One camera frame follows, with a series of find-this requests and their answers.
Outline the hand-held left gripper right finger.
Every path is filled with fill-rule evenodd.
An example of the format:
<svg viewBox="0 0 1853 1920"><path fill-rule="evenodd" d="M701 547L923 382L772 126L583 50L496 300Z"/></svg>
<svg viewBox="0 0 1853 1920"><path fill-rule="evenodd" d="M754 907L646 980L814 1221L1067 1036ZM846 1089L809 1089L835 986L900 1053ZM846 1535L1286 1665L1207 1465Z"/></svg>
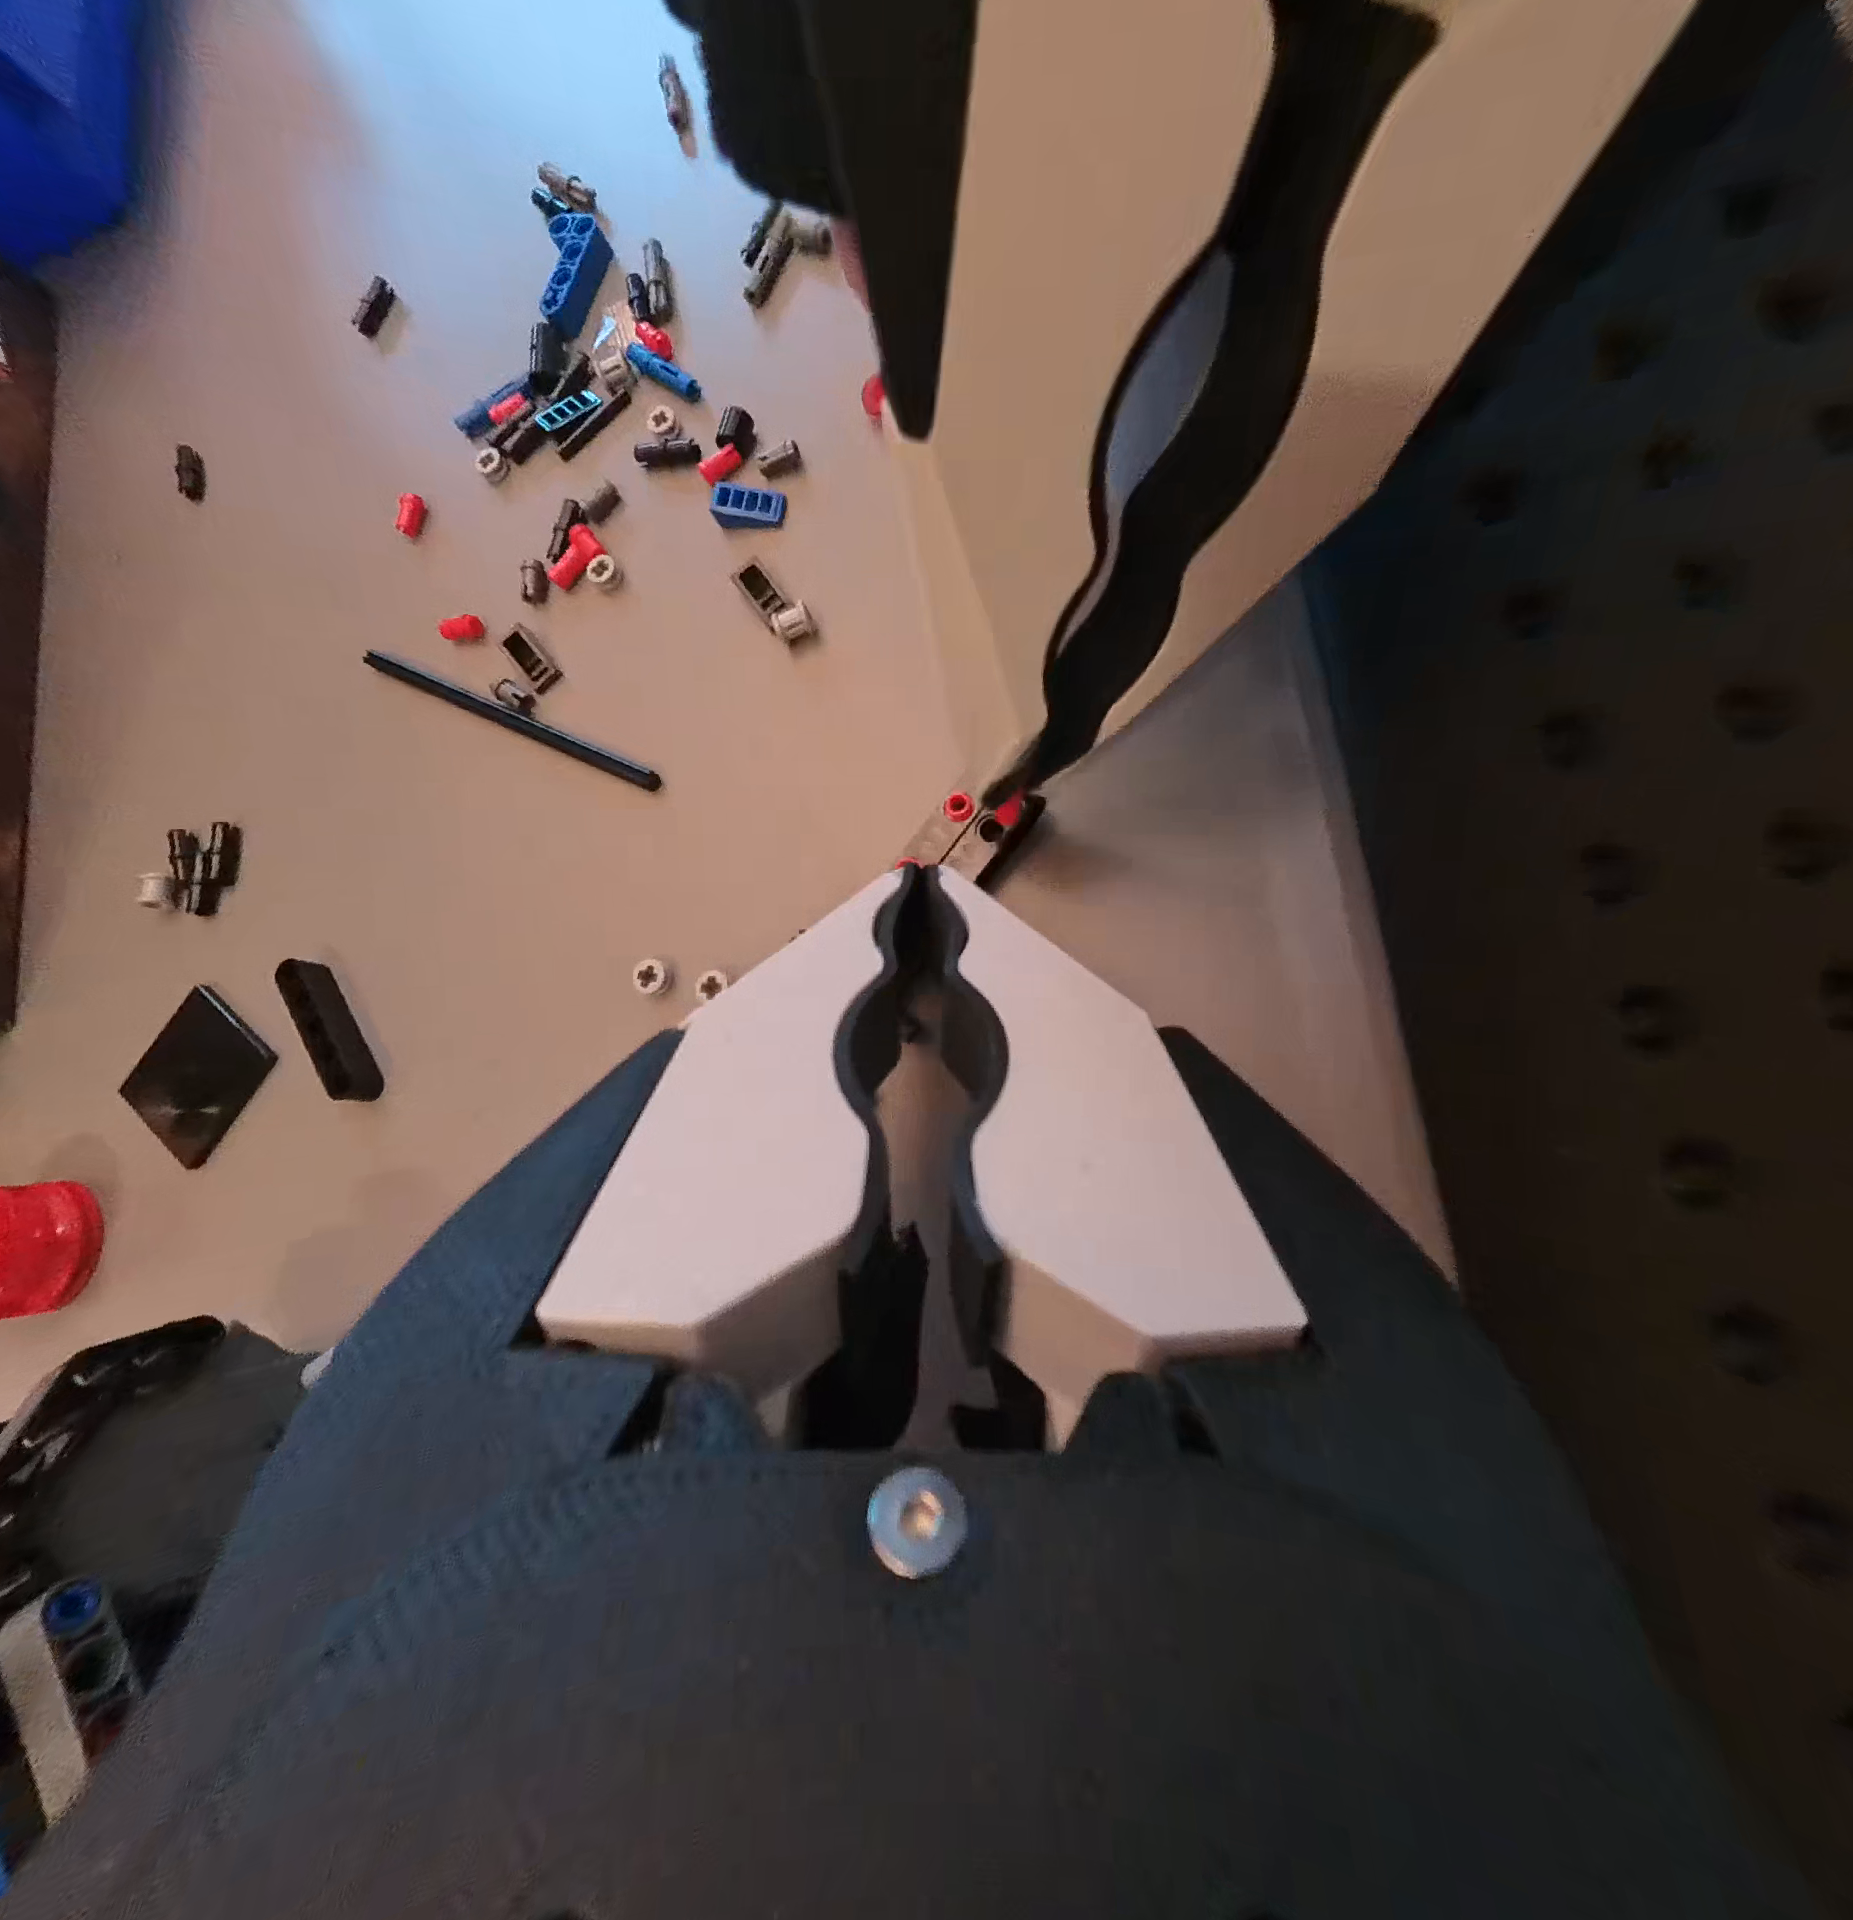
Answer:
<svg viewBox="0 0 1853 1920"><path fill-rule="evenodd" d="M923 878L965 1349L1065 1445L1093 1393L1180 1360L1290 1354L1306 1306L1160 1028L955 873Z"/></svg>

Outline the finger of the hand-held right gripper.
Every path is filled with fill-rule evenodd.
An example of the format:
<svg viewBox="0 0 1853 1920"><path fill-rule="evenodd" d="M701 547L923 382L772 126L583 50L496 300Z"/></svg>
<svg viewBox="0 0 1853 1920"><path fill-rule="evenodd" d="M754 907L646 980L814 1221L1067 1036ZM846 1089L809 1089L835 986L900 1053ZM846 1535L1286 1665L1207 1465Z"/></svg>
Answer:
<svg viewBox="0 0 1853 1920"><path fill-rule="evenodd" d="M1227 207L1110 378L1032 794L1388 477L1695 4L1267 4Z"/></svg>
<svg viewBox="0 0 1853 1920"><path fill-rule="evenodd" d="M1039 728L1096 562L1090 477L1129 350L1211 239L1276 60L1267 4L981 4L922 596L970 780Z"/></svg>

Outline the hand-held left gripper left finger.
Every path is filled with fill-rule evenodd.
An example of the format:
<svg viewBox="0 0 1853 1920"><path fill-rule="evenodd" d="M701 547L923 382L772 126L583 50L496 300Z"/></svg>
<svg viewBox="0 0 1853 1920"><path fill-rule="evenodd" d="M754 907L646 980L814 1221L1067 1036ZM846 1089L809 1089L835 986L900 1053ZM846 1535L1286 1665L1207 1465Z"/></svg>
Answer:
<svg viewBox="0 0 1853 1920"><path fill-rule="evenodd" d="M797 1445L900 1441L927 1261L894 1223L876 1097L923 930L922 871L894 871L675 1028L537 1305L551 1345L783 1394Z"/></svg>

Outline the black beam assembly red pins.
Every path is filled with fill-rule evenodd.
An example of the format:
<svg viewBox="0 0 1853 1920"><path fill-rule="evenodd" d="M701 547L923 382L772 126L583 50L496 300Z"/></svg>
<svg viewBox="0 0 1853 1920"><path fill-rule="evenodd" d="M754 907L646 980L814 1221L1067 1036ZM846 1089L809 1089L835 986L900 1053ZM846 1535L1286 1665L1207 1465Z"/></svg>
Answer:
<svg viewBox="0 0 1853 1920"><path fill-rule="evenodd" d="M965 788L952 788L942 796L937 811L927 815L927 822L915 832L915 839L903 844L895 866L900 871L944 871L972 886L988 892L999 885L999 878L1009 873L1016 852L1032 839L1047 801L1025 796L1025 818L1016 832L999 836L992 824L992 811L981 796Z"/></svg>

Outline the light grey desk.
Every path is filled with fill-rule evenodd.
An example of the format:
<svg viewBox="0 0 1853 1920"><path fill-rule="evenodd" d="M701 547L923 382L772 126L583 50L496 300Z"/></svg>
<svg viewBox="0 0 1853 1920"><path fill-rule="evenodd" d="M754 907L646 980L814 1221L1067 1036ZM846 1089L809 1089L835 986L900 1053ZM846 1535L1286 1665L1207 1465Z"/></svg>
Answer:
<svg viewBox="0 0 1853 1920"><path fill-rule="evenodd" d="M642 477L632 422L577 458L628 506L628 590L518 606L573 485L473 477L451 418L526 354L537 163L598 189L679 276L706 399L790 434L789 525L735 541L696 477ZM762 312L761 205L706 136L660 4L172 4L142 201L52 269L43 726L0 1184L85 1181L87 1293L0 1326L0 1418L78 1345L193 1312L329 1345L513 1147L688 1000L886 871L963 780L922 596L922 450L861 415L870 330L797 260ZM374 339L351 315L396 293ZM173 491L193 444L207 497ZM423 495L428 530L393 509ZM809 603L778 642L742 565ZM442 616L480 615L480 645ZM537 719L653 767L636 794L360 667L491 695L526 625L562 669ZM136 907L169 832L240 826L212 920ZM337 1104L271 971L333 969L386 1073ZM631 971L673 969L644 1000ZM276 1048L198 1171L120 1086L193 986Z"/></svg>

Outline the pile of small toy bricks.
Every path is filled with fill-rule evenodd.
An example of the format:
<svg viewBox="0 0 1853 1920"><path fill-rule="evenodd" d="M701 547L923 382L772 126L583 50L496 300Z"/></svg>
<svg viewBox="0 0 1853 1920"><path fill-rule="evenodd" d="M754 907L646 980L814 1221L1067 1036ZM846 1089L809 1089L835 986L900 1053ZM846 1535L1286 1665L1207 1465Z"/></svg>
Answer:
<svg viewBox="0 0 1853 1920"><path fill-rule="evenodd" d="M779 530L789 495L765 482L802 474L797 442L761 444L756 418L740 402L720 409L706 444L693 422L679 418L675 402L696 407L703 385L673 346L675 289L660 244L653 235L642 244L609 303L605 276L615 268L615 247L603 227L598 192L556 166L540 166L530 201L554 247L554 269L533 312L526 367L456 415L456 433L476 450L476 474L486 485L504 485L545 450L559 463L577 458L612 422L628 418L646 382L660 399L646 409L644 439L631 450L632 465L642 474L693 471L706 486L706 516L726 532ZM765 201L740 249L746 309L761 312L769 303L796 258L830 260L832 227L783 201ZM545 562L523 574L530 606L542 606L551 590L573 590L577 579L619 590L622 569L596 532L615 509L612 485L559 509ZM769 583L762 565L748 562L732 579L765 631L769 615L797 603Z"/></svg>

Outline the black short beam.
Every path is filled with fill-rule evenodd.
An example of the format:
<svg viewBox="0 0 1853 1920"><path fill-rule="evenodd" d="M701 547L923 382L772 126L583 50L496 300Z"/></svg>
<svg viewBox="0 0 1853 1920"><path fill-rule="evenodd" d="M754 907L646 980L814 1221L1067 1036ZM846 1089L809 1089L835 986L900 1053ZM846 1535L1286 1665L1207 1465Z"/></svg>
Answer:
<svg viewBox="0 0 1853 1920"><path fill-rule="evenodd" d="M386 1073L343 996L333 969L307 956L285 956L271 971L292 1033L337 1104L374 1104L386 1095Z"/></svg>

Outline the long black axle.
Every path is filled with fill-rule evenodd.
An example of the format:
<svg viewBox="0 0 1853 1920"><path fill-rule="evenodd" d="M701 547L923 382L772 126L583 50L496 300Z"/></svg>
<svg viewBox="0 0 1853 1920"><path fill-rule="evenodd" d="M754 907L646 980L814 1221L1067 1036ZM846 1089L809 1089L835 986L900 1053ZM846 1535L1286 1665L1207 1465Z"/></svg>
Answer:
<svg viewBox="0 0 1853 1920"><path fill-rule="evenodd" d="M491 728L501 728L507 735L530 740L545 754L573 761L573 766L582 766L588 773L598 773L612 781L622 781L636 794L658 796L666 788L666 781L653 767L646 767L632 756L612 754L603 742L590 742L590 740L582 740L573 734L554 728L554 726L540 721L530 712L507 708L496 697L459 688L459 683L451 683L451 680L408 662L408 660L396 660L396 657L386 657L386 652L363 652L360 667L367 672L380 678L386 683L398 683L398 688L421 695L423 700L462 712L462 715L469 715L469 719L476 719Z"/></svg>

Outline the black square tile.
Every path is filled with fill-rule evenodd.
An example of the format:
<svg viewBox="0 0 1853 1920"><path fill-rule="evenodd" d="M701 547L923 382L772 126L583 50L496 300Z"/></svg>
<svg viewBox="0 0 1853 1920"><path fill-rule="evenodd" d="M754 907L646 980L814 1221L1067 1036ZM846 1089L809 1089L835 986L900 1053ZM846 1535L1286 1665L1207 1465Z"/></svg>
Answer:
<svg viewBox="0 0 1853 1920"><path fill-rule="evenodd" d="M198 1171L276 1063L276 1048L217 990L193 986L120 1097L180 1171Z"/></svg>

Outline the dark dimpled panel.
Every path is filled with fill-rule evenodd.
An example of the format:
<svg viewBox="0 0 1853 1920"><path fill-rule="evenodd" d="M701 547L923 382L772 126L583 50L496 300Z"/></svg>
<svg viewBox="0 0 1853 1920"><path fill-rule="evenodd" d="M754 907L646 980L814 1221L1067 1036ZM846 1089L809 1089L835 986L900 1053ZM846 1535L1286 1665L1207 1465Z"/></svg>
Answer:
<svg viewBox="0 0 1853 1920"><path fill-rule="evenodd" d="M1853 4L1697 4L1306 569L1467 1305L1853 1917Z"/></svg>

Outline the red wheel hub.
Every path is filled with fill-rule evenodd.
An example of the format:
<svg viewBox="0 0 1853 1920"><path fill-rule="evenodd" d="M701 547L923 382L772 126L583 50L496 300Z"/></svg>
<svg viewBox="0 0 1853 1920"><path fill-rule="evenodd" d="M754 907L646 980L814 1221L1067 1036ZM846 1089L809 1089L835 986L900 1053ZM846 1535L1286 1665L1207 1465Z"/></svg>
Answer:
<svg viewBox="0 0 1853 1920"><path fill-rule="evenodd" d="M0 1320L65 1306L103 1247L96 1194L81 1181L0 1187Z"/></svg>

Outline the black blue toy car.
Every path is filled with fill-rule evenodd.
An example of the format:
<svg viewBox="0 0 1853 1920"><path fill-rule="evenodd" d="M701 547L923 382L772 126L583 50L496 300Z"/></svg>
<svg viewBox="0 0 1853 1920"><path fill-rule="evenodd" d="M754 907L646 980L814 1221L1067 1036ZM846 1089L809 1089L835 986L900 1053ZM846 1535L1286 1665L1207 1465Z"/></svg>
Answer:
<svg viewBox="0 0 1853 1920"><path fill-rule="evenodd" d="M324 1354L219 1319L52 1367L0 1425L0 1898L121 1737Z"/></svg>

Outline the blue storage bin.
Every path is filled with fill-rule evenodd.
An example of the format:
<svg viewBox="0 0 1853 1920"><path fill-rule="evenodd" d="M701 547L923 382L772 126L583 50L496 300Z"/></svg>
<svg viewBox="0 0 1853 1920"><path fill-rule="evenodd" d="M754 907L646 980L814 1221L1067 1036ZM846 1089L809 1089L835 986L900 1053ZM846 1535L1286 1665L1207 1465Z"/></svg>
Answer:
<svg viewBox="0 0 1853 1920"><path fill-rule="evenodd" d="M172 4L0 4L0 260L38 274L140 201Z"/></svg>

